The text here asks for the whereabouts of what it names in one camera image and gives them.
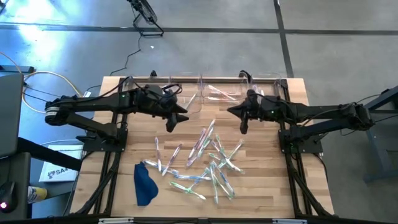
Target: butcher block tabletop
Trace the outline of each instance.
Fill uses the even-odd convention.
[[[115,87],[121,77],[104,77],[101,93]],[[198,90],[195,79],[192,83],[182,83],[183,93],[178,103],[186,103],[189,97]],[[308,104],[304,80],[301,78],[287,79],[290,100]],[[241,85],[233,83],[217,83],[212,85],[222,91],[235,91]],[[273,95],[270,84],[258,84],[265,95]],[[126,150],[122,153],[118,178],[114,192],[112,217],[207,217],[207,218],[293,218],[294,211],[290,186],[287,176],[286,161],[279,149],[277,132],[279,124],[273,122],[250,121],[248,133],[239,131],[240,120],[227,112],[227,108],[238,104],[228,101],[211,101],[200,96],[190,106],[187,116],[189,121],[179,123],[172,133],[165,128],[166,120],[152,118],[146,114],[130,114],[127,117],[128,139]],[[96,112],[94,120],[110,123],[112,112]],[[219,188],[219,204],[214,203],[214,190],[211,181],[203,181],[193,190],[206,197],[199,199],[192,194],[185,194],[171,186],[170,181],[189,187],[191,180],[177,180],[170,174],[162,177],[155,168],[147,166],[149,177],[159,188],[158,195],[146,207],[138,207],[134,186],[134,165],[144,159],[156,161],[155,137],[159,139],[162,164],[167,164],[175,148],[181,143],[182,148],[171,165],[180,175],[201,175],[213,160],[208,153],[218,155],[213,146],[209,145],[202,157],[189,168],[185,166],[193,145],[198,140],[201,130],[207,128],[215,119],[213,137],[218,134],[226,154],[234,149],[240,139],[244,140],[242,148],[233,157],[232,163],[245,174],[222,168],[227,180],[235,191],[235,198],[228,200]],[[82,164],[80,176],[73,196],[71,212],[80,209],[98,186],[103,163],[103,152],[94,152]],[[308,188],[317,200],[330,213],[333,213],[330,193],[322,163],[312,154],[302,154]],[[302,192],[297,187],[300,208],[304,212]],[[106,205],[109,184],[104,190],[101,212]]]

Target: black stand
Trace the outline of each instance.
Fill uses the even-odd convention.
[[[151,19],[150,22],[153,23],[155,26],[157,26],[157,28],[159,28],[162,33],[160,33],[160,34],[144,34],[144,31],[137,25],[137,21],[138,21],[138,18],[140,18],[140,16],[141,16],[141,14],[138,14],[138,16],[136,16],[136,18],[132,22],[132,25],[134,26],[134,28],[137,29],[137,31],[139,32],[139,34],[141,36],[143,36],[143,37],[163,37],[164,30],[159,25],[157,25],[157,23],[153,19]]]
[[[41,161],[51,162],[61,167],[80,171],[81,160],[18,137],[17,153],[21,152],[28,152],[33,158],[40,159]]]
[[[395,106],[395,102],[398,98],[398,86],[384,91],[379,97],[370,101],[365,105],[371,113],[382,113],[382,114],[396,114],[397,110],[376,110],[387,103],[392,102]],[[365,183],[369,183],[375,180],[381,180],[391,177],[398,177],[398,169],[394,169],[388,152],[386,149],[381,149],[377,146],[377,137],[374,135],[372,129],[366,131],[366,135],[369,139],[369,143],[371,145],[371,149],[374,153],[374,157],[377,160],[377,164],[379,165],[379,172],[375,175],[366,174],[363,177]]]

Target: blue cloth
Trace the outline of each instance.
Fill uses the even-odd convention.
[[[159,189],[149,177],[145,164],[140,162],[134,169],[134,183],[136,185],[136,197],[138,206],[146,206],[157,196]]]

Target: transparent container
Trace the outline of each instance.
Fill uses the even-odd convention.
[[[282,76],[279,73],[259,73],[252,76],[251,89],[256,93],[274,96],[283,96],[283,89],[280,87]]]
[[[188,111],[188,114],[198,113],[201,110],[202,79],[199,73],[180,72],[171,75],[169,83],[181,84],[182,91],[177,95],[178,104]],[[172,87],[173,92],[178,91],[178,86]]]
[[[251,84],[247,77],[213,78],[204,75],[202,87],[205,105],[233,106],[243,102]]]

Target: gray floor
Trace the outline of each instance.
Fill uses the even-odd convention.
[[[278,28],[272,0],[149,0],[149,3],[164,27]],[[286,29],[397,29],[397,1],[280,0],[280,5]],[[39,8],[45,9],[43,13],[37,13]],[[130,10],[124,0],[8,0],[0,22],[131,27]],[[123,67],[126,55],[138,48],[136,32],[19,28],[0,30],[1,51],[20,65],[61,73],[81,91],[100,84],[103,76]],[[357,101],[396,86],[397,43],[397,35],[287,35],[294,77],[305,79],[312,105]],[[239,70],[245,69],[254,76],[276,72],[286,77],[279,34],[172,32],[161,39],[142,38],[141,49],[142,52],[130,58],[127,69],[118,74],[148,75],[156,70],[159,75],[192,72],[235,77]],[[0,63],[9,64],[4,58],[0,58]],[[62,80],[48,75],[37,75],[29,84],[59,95],[74,94]],[[29,99],[29,102],[36,108],[44,107],[41,101]],[[394,124],[396,120],[391,119],[378,127]],[[82,133],[73,127],[48,126],[42,114],[22,106],[20,136],[24,138],[42,143],[71,139]],[[391,134],[388,138],[393,142],[398,140]],[[368,185],[362,180],[364,174],[377,172],[365,134],[357,132],[342,137],[331,133],[322,143],[336,214],[396,222],[398,180]],[[40,170],[40,165],[34,161],[32,170]],[[35,204],[34,217],[60,215],[66,199],[63,196]]]

